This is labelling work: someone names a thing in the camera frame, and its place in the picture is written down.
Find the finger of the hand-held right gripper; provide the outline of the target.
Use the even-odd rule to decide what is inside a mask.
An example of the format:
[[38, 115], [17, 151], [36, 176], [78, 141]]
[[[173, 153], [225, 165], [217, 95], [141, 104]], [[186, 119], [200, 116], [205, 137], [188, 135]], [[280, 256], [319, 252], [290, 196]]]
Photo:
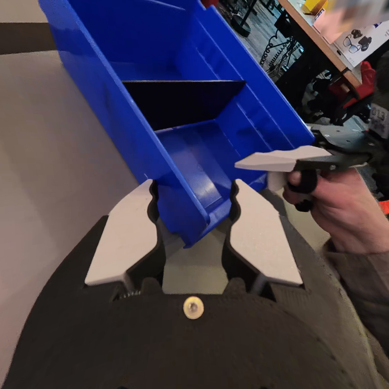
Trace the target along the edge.
[[327, 150], [315, 146], [301, 146], [293, 150], [274, 150], [267, 153], [255, 152], [240, 161], [235, 162], [237, 169], [292, 172], [300, 159], [332, 156]]

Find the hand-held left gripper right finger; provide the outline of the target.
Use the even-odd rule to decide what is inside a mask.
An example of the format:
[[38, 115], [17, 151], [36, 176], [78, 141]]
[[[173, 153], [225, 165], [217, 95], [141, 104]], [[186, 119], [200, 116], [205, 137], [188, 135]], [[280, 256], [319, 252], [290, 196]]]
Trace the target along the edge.
[[301, 286], [303, 280], [289, 246], [280, 214], [241, 179], [231, 185], [231, 224], [222, 249], [227, 279], [245, 286], [267, 283]]

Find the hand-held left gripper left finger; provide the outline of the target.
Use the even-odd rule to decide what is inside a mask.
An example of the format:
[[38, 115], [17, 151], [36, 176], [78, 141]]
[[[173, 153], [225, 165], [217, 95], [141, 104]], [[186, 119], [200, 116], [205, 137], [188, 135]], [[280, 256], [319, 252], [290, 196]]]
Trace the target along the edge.
[[85, 284], [121, 282], [141, 286], [152, 277], [162, 284], [166, 252], [157, 226], [158, 185], [148, 179], [110, 211]]

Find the blue plastic bin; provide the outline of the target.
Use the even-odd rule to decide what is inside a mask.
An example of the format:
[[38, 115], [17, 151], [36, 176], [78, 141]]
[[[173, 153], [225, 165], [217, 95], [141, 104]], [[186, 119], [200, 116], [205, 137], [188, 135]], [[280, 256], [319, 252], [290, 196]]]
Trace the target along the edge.
[[[256, 191], [266, 173], [237, 169], [255, 152], [314, 136], [219, 12], [200, 1], [38, 1], [61, 61], [141, 184], [158, 184], [165, 226], [191, 247], [229, 214], [231, 183]], [[213, 120], [154, 131], [126, 80], [244, 80]]]

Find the person's right hand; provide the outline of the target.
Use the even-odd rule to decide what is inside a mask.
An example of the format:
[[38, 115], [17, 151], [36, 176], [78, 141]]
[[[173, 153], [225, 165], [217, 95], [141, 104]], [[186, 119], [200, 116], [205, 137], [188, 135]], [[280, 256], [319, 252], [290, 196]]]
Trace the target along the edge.
[[337, 252], [388, 252], [388, 219], [355, 168], [321, 173], [312, 198], [311, 215], [330, 235]]

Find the red jacket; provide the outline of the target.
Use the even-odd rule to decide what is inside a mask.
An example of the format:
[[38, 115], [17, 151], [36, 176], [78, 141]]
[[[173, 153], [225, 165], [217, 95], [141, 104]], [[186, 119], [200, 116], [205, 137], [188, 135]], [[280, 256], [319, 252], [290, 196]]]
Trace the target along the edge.
[[371, 96], [375, 90], [376, 71], [368, 61], [362, 62], [360, 70], [362, 84], [357, 88], [353, 88], [344, 76], [328, 86], [330, 95], [335, 97], [343, 109], [349, 108], [357, 102]]

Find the cardboard product box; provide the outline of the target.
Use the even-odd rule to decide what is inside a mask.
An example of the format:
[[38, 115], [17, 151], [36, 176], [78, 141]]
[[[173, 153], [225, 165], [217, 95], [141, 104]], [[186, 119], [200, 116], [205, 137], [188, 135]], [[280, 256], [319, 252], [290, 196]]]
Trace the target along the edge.
[[389, 39], [389, 21], [342, 33], [334, 42], [340, 53], [356, 67]]

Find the black bin divider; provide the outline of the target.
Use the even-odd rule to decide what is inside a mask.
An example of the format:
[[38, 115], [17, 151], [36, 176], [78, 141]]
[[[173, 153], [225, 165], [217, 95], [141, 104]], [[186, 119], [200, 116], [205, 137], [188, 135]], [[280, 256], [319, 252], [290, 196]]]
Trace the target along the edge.
[[126, 80], [122, 84], [154, 131], [216, 119], [244, 80]]

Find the black floor lamp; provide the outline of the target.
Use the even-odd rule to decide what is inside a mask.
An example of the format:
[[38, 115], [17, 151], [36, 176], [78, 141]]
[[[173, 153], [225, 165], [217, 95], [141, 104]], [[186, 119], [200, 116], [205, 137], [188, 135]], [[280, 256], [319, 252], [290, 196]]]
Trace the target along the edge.
[[251, 1], [243, 17], [240, 17], [238, 14], [234, 14], [231, 16], [231, 27], [242, 37], [247, 38], [251, 33], [251, 28], [246, 21], [250, 13], [254, 10], [256, 3], [257, 0]]

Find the yellow plastic bin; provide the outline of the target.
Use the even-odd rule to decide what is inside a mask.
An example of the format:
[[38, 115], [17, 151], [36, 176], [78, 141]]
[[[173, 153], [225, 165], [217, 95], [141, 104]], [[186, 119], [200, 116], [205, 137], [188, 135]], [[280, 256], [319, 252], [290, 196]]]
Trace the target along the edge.
[[316, 16], [326, 2], [326, 0], [306, 0], [301, 6], [301, 11], [305, 15]]

